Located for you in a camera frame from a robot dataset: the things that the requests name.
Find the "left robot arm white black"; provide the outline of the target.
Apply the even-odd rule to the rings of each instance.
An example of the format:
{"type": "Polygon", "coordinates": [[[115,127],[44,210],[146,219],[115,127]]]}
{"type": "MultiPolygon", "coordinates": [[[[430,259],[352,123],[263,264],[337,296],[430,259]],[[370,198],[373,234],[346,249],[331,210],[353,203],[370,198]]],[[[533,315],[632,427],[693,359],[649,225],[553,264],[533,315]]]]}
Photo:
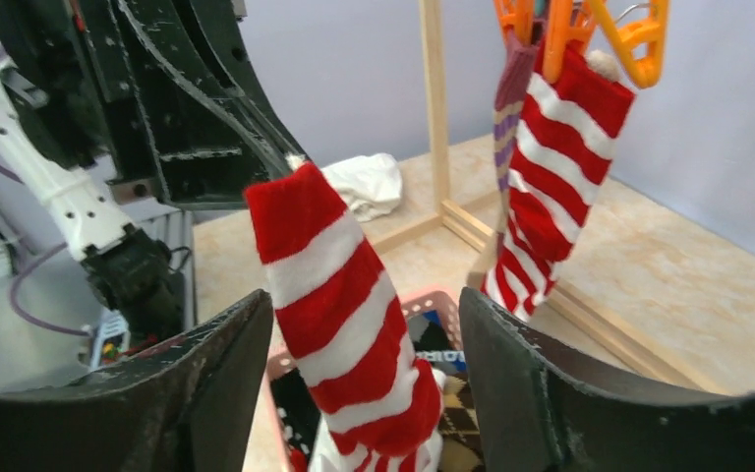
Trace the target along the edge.
{"type": "Polygon", "coordinates": [[[194,318],[171,253],[122,204],[243,209],[301,146],[248,57],[241,1],[0,1],[0,154],[98,301],[139,336],[194,318]]]}

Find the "red white striped sock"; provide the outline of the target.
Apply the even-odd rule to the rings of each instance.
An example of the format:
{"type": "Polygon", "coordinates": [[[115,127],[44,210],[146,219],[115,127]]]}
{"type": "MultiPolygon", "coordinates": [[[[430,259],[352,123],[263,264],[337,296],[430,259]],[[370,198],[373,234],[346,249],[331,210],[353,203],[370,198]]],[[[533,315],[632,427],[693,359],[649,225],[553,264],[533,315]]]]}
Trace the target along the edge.
{"type": "Polygon", "coordinates": [[[568,49],[558,80],[527,82],[504,176],[502,249],[483,292],[528,322],[551,293],[614,158],[635,94],[614,57],[568,49]]]}

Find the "beige purple striped sock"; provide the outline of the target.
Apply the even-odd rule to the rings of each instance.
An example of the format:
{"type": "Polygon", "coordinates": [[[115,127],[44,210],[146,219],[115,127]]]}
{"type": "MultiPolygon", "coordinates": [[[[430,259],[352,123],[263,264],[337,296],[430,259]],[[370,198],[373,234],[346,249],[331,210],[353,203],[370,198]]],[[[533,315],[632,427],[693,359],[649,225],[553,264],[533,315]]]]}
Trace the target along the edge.
{"type": "Polygon", "coordinates": [[[538,46],[529,39],[520,40],[509,31],[504,36],[506,59],[494,98],[494,167],[499,192],[499,213],[494,235],[474,262],[467,276],[469,287],[479,289],[487,272],[494,266],[502,249],[503,233],[507,223],[508,203],[507,171],[516,143],[516,128],[520,119],[526,88],[533,73],[538,46]]]}

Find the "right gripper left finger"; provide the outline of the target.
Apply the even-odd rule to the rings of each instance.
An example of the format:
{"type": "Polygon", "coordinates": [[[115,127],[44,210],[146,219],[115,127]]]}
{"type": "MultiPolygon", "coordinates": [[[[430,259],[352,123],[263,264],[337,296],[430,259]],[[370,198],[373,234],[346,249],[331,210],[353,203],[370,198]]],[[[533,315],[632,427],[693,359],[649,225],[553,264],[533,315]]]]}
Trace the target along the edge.
{"type": "Polygon", "coordinates": [[[0,471],[239,471],[273,322],[256,290],[72,383],[0,394],[0,471]]]}

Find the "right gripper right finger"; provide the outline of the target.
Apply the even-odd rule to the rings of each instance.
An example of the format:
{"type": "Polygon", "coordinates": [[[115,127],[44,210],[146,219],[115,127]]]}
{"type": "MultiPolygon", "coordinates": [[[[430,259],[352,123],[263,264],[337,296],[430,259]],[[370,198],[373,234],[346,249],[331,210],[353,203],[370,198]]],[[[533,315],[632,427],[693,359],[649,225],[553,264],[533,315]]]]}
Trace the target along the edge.
{"type": "Polygon", "coordinates": [[[630,373],[471,288],[459,319],[489,470],[755,471],[755,392],[726,396],[630,373]]]}

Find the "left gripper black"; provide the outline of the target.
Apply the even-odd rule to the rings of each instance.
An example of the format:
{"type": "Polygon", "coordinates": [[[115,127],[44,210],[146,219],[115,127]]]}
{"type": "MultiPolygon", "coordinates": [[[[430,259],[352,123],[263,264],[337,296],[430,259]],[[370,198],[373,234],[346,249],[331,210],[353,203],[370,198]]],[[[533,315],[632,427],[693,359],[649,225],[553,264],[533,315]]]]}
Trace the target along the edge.
{"type": "Polygon", "coordinates": [[[115,16],[136,92],[109,2],[0,1],[0,83],[43,157],[74,170],[108,154],[120,185],[154,177],[149,147],[161,201],[188,210],[243,208],[247,187],[308,161],[253,68],[243,1],[119,1],[115,16]]]}

